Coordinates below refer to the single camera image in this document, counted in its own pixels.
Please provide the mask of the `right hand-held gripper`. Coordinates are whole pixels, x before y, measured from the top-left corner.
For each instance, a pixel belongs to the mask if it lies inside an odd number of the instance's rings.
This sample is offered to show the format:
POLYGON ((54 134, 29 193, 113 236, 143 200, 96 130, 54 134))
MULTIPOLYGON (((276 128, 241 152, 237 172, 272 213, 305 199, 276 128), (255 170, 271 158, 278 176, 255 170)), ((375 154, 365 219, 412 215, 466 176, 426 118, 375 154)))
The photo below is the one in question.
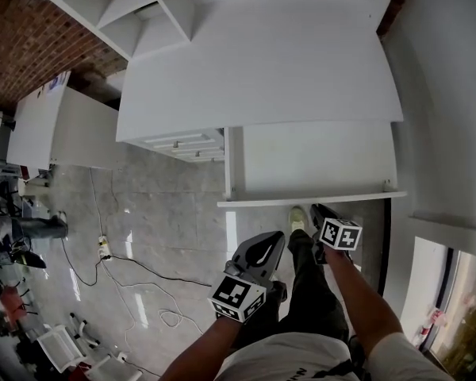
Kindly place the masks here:
POLYGON ((340 215, 323 204, 310 206, 310 217, 318 230, 313 256, 317 264, 325 264, 324 246, 341 252, 355 251, 362 227, 354 221, 339 219, 340 215))

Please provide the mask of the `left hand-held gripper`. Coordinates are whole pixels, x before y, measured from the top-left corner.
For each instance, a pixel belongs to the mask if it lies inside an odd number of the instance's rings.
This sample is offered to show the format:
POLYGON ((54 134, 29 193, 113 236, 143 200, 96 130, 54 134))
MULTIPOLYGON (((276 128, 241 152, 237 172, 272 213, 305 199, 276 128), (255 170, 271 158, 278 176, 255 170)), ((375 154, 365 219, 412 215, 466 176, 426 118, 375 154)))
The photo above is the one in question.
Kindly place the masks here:
POLYGON ((267 301, 267 296, 278 292, 280 301, 287 299, 286 284, 260 281, 241 267, 261 267, 266 271, 277 269, 285 247, 281 231, 261 233, 242 242, 233 261, 227 261, 224 271, 209 292, 209 303, 217 318, 227 317, 240 323, 247 322, 267 301))

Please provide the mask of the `wide white desk drawer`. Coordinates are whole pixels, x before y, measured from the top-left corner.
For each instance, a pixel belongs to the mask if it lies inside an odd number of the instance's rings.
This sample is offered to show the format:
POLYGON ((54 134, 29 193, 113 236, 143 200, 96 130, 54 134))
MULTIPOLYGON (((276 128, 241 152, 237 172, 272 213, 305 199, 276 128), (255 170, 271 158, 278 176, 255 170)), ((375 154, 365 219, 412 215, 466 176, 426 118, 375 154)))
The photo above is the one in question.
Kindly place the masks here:
POLYGON ((406 195, 387 121, 225 129, 225 209, 359 202, 406 195))

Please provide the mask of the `person's right forearm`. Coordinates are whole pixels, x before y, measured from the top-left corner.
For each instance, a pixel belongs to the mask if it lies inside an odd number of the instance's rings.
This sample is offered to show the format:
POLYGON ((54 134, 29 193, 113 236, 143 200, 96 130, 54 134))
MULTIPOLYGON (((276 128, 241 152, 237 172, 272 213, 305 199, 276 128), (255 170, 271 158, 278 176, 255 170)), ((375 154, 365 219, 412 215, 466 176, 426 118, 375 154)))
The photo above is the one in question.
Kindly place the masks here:
POLYGON ((351 324, 369 357, 385 337, 403 332, 401 323, 390 305, 367 283, 343 252, 325 246, 324 254, 344 299, 351 324))

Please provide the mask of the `person's left forearm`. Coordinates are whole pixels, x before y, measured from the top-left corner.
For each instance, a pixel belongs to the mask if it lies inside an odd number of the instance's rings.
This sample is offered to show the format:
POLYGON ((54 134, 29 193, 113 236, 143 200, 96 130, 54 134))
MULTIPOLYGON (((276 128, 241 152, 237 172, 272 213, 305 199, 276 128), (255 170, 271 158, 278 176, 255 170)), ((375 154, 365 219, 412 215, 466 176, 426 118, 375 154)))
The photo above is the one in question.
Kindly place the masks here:
POLYGON ((218 318, 163 374, 168 381, 213 381, 243 324, 218 318))

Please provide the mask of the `white desk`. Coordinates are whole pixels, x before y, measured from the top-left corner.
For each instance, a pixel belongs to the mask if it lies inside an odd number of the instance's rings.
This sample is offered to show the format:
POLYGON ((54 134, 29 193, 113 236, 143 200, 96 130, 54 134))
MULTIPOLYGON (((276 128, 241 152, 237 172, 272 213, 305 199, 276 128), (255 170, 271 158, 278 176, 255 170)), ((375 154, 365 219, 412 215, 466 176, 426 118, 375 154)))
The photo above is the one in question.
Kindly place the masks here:
POLYGON ((391 0, 193 0, 193 39, 131 60, 117 139, 403 119, 377 30, 391 0))

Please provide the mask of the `person's right shoe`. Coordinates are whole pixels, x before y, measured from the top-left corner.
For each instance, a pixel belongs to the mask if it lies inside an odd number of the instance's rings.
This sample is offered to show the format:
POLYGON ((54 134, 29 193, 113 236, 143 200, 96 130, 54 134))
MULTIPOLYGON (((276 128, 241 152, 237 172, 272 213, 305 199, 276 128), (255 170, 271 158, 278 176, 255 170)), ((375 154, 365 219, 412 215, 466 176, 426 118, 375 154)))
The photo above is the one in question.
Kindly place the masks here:
POLYGON ((294 206, 289 212, 289 225, 291 232, 294 233, 297 230, 305 231, 308 224, 308 218, 305 211, 299 207, 294 206))

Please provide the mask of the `person's dark trousers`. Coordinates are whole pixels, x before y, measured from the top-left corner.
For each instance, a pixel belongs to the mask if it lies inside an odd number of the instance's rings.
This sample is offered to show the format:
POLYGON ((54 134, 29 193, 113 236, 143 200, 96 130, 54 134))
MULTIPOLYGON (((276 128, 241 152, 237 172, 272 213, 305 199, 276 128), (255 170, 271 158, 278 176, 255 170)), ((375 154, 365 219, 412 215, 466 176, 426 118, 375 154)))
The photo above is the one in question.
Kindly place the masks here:
POLYGON ((295 278, 289 312, 280 319, 283 291, 269 292, 265 303, 239 331, 232 352, 281 333, 313 333, 348 342, 344 309, 315 263, 313 246, 313 238, 305 231, 297 229, 291 233, 288 249, 293 256, 295 278))

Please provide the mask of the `person's white t-shirt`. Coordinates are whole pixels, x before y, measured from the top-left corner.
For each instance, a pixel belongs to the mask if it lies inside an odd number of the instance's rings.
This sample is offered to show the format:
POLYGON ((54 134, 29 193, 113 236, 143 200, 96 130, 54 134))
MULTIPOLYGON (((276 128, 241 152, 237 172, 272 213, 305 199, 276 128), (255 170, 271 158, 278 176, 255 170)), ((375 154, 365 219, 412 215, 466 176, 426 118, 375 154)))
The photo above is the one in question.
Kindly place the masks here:
MULTIPOLYGON (((347 345, 311 333, 282 333, 255 342, 225 359, 215 381, 359 381, 346 363, 347 345)), ((366 362, 371 381, 454 381, 406 339, 381 340, 366 362)))

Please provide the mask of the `black framed window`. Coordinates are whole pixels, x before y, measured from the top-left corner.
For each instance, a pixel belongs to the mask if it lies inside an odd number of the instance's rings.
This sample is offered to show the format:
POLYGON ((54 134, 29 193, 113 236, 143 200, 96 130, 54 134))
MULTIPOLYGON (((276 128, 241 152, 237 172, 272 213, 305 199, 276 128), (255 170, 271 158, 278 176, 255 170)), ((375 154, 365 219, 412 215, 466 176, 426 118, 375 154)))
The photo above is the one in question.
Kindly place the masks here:
POLYGON ((429 325, 427 318, 418 349, 455 381, 476 381, 476 256, 438 245, 432 259, 428 316, 441 309, 447 324, 429 325))

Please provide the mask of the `white side cabinet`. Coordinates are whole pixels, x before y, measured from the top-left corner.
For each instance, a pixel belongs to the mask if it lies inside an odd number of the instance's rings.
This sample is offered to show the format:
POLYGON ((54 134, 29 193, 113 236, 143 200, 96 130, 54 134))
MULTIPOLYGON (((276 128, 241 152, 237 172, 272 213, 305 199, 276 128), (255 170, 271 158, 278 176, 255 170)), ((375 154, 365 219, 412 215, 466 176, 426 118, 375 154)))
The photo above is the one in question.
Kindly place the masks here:
POLYGON ((17 104, 8 163, 44 170, 52 164, 109 170, 124 164, 115 109, 68 86, 47 95, 42 87, 17 104))

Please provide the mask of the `stickers on side cabinet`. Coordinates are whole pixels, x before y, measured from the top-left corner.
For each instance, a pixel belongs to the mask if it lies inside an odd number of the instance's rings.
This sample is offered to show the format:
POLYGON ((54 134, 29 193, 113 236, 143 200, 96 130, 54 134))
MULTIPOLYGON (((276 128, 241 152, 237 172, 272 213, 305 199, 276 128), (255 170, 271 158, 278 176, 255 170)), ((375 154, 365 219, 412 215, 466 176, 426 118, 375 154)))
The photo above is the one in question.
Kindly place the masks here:
POLYGON ((42 87, 42 94, 47 95, 53 93, 59 87, 65 87, 71 76, 71 71, 64 71, 58 74, 54 79, 45 83, 42 87))

